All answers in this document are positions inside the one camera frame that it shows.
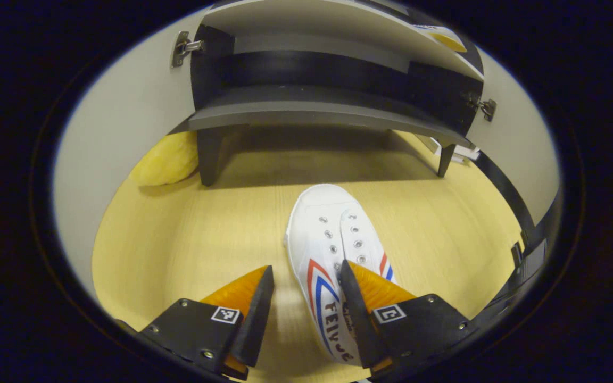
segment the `wooden floor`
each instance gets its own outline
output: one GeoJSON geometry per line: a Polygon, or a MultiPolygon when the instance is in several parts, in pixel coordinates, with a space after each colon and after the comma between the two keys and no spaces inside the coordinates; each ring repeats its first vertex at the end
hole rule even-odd
{"type": "Polygon", "coordinates": [[[513,270],[521,242],[508,204],[470,162],[452,163],[413,134],[328,128],[248,129],[228,140],[212,187],[185,181],[138,187],[127,180],[105,212],[93,250],[100,303],[142,330],[179,298],[200,299],[265,264],[275,293],[258,366],[249,381],[354,381],[368,370],[319,351],[283,236],[304,189],[331,182],[370,216],[399,284],[436,293],[474,317],[513,270]]]}

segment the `cabinet door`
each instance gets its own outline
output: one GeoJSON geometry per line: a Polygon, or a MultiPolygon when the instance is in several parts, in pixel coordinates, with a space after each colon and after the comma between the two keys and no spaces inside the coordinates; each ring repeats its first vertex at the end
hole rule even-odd
{"type": "Polygon", "coordinates": [[[482,101],[497,102],[491,122],[477,112],[467,138],[512,182],[534,225],[550,208],[560,185],[557,154],[543,117],[514,77],[477,49],[484,65],[482,101]]]}
{"type": "Polygon", "coordinates": [[[68,261],[96,298],[92,249],[107,205],[134,165],[195,112],[190,54],[171,68],[179,31],[195,35],[208,8],[136,44],[102,73],[78,104],[53,170],[56,227],[68,261]]]}

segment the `shoe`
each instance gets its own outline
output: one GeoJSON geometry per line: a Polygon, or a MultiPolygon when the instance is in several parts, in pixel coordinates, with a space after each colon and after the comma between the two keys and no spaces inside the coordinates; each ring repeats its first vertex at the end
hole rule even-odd
{"type": "Polygon", "coordinates": [[[351,260],[396,283],[370,219],[345,189],[315,185],[292,208],[284,244],[324,352],[336,362],[360,366],[339,285],[342,262],[351,260]]]}

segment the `white sneaker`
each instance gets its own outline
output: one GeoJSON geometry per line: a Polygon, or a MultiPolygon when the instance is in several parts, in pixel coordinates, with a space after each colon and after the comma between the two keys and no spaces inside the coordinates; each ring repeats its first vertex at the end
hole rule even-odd
{"type": "Polygon", "coordinates": [[[285,246],[309,305],[319,343],[334,361],[361,365],[339,270],[351,260],[396,283],[375,228],[361,205],[336,185],[309,187],[287,223],[285,246]]]}

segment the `light wood surface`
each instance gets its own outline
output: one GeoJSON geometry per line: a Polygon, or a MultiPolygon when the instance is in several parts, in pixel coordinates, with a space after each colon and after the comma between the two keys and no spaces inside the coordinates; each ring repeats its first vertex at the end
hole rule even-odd
{"type": "Polygon", "coordinates": [[[142,330],[179,298],[200,299],[265,264],[275,293],[258,366],[249,381],[354,381],[368,370],[319,351],[283,236],[304,189],[345,188],[370,216],[399,284],[436,293],[468,318],[513,270],[520,226],[471,162],[436,176],[438,156],[413,134],[346,129],[247,129],[228,140],[212,187],[194,173],[178,184],[126,180],[96,236],[93,279],[100,303],[142,330]]]}

